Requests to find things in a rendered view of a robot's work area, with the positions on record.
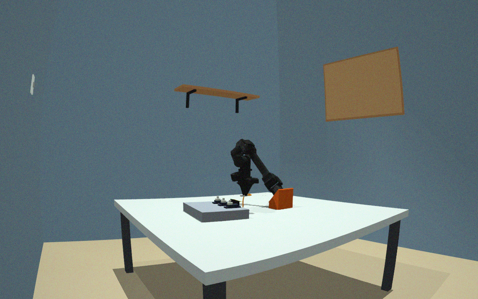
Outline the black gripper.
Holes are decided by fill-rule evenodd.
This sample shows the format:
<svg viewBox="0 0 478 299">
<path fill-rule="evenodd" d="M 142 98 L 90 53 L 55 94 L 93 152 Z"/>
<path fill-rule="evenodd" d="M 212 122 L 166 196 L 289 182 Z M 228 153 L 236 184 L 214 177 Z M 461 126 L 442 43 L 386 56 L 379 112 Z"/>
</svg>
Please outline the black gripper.
<svg viewBox="0 0 478 299">
<path fill-rule="evenodd" d="M 244 169 L 244 172 L 245 172 L 246 179 L 243 179 L 243 178 L 238 179 L 237 184 L 239 184 L 240 187 L 241 187 L 241 193 L 243 195 L 247 196 L 250 189 L 251 189 L 251 186 L 253 184 L 259 183 L 259 179 L 251 177 L 251 172 L 252 172 L 251 167 L 240 168 L 240 171 L 243 172 L 243 169 Z"/>
</svg>

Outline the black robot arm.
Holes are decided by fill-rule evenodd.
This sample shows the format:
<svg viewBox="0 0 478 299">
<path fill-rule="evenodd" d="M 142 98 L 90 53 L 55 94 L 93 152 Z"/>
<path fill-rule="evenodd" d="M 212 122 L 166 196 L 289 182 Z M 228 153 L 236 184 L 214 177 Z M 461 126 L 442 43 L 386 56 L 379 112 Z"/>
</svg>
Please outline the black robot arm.
<svg viewBox="0 0 478 299">
<path fill-rule="evenodd" d="M 236 147 L 231 151 L 231 156 L 234 161 L 234 165 L 238 168 L 251 167 L 251 160 L 254 162 L 256 167 L 259 169 L 260 173 L 263 175 L 263 182 L 267 189 L 273 193 L 277 192 L 278 189 L 283 189 L 281 185 L 283 183 L 280 181 L 278 176 L 274 175 L 271 172 L 268 172 L 267 168 L 260 160 L 259 156 L 256 154 L 256 148 L 254 143 L 250 140 L 240 139 L 237 142 Z M 245 156 L 243 156 L 245 154 Z M 239 171 L 231 174 L 231 179 L 237 181 L 238 179 L 246 179 L 245 172 Z M 274 186 L 275 185 L 275 186 Z"/>
</svg>

